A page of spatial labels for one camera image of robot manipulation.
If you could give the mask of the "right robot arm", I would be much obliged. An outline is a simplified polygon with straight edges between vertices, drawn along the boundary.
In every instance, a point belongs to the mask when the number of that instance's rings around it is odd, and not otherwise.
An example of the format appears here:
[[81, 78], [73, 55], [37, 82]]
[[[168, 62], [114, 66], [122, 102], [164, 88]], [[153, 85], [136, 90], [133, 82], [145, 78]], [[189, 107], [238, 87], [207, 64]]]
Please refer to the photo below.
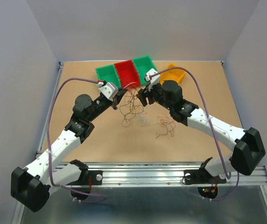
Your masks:
[[169, 111], [176, 122], [216, 137], [231, 150], [226, 156], [206, 159], [199, 169], [190, 171], [185, 181], [187, 185], [211, 183], [214, 177], [225, 172], [251, 175], [266, 154], [257, 129], [234, 127], [207, 115], [196, 104], [183, 98], [182, 88], [175, 81], [149, 84], [138, 91], [137, 98], [143, 106], [158, 103]]

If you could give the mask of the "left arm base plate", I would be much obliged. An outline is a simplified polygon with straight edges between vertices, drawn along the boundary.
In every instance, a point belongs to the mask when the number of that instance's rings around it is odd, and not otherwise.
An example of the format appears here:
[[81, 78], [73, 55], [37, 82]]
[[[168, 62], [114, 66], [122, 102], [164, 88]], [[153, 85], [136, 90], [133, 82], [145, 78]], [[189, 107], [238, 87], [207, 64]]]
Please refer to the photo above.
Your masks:
[[81, 185], [81, 186], [99, 186], [103, 182], [103, 171], [102, 170], [85, 170], [67, 172], [67, 177], [61, 180], [62, 185]]

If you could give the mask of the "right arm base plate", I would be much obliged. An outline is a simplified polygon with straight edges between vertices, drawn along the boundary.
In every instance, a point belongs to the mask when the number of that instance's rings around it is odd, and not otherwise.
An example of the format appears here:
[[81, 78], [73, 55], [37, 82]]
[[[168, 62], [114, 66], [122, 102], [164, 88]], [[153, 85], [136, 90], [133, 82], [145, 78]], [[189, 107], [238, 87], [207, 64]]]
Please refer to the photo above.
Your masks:
[[184, 175], [181, 179], [183, 185], [194, 184], [224, 184], [226, 179], [221, 179], [219, 176], [213, 177], [207, 171], [200, 169], [184, 170]]

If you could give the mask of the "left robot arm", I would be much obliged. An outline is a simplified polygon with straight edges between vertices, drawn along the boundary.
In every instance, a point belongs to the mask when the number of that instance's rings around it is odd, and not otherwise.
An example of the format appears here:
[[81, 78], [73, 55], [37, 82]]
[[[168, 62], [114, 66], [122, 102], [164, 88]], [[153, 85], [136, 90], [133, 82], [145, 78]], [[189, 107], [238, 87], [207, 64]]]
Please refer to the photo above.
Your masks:
[[114, 110], [126, 93], [126, 89], [101, 87], [95, 99], [81, 94], [75, 99], [73, 114], [57, 139], [37, 159], [24, 168], [17, 167], [11, 173], [11, 196], [30, 209], [39, 211], [49, 197], [59, 188], [72, 182], [85, 183], [88, 166], [79, 160], [71, 161], [65, 168], [53, 172], [61, 161], [79, 147], [92, 133], [95, 120], [109, 107]]

